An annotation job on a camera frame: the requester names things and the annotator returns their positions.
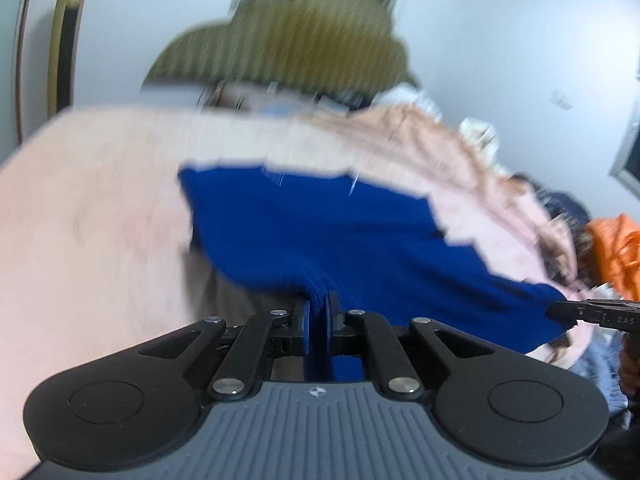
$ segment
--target gray gripper base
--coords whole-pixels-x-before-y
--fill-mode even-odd
[[[516,471],[446,440],[415,402],[371,383],[264,383],[249,400],[218,404],[181,448],[120,472],[43,463],[28,480],[604,480],[587,461]]]

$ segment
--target metal screw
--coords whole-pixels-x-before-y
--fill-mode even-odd
[[[420,389],[420,383],[411,377],[394,377],[389,381],[388,386],[398,394],[412,394]]]
[[[239,394],[244,390],[244,383],[240,379],[218,379],[213,383],[213,391],[224,395]]]

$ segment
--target orange cloth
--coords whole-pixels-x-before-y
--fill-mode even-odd
[[[640,301],[640,226],[626,214],[588,224],[600,275],[625,300]]]

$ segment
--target beige surface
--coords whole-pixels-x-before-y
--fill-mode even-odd
[[[429,195],[449,241],[475,242],[494,272],[546,281],[534,235],[383,145],[226,112],[103,108],[47,124],[0,170],[0,480],[36,462],[21,411],[40,381],[203,315],[210,269],[187,255],[190,215],[176,179],[185,161],[351,170]]]

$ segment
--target blue cloth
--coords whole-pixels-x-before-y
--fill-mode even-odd
[[[431,317],[517,352],[572,325],[545,317],[551,303],[564,300],[553,287],[494,276],[473,247],[447,245],[426,200],[348,176],[262,168],[179,176],[194,231],[216,268],[247,288],[309,298],[312,352],[322,351],[314,324],[329,290],[345,310],[379,312],[396,325]]]
[[[627,406],[625,394],[620,391],[618,385],[621,351],[622,332],[614,332],[609,341],[599,329],[596,329],[587,349],[569,368],[598,387],[607,401],[611,416],[623,412]]]

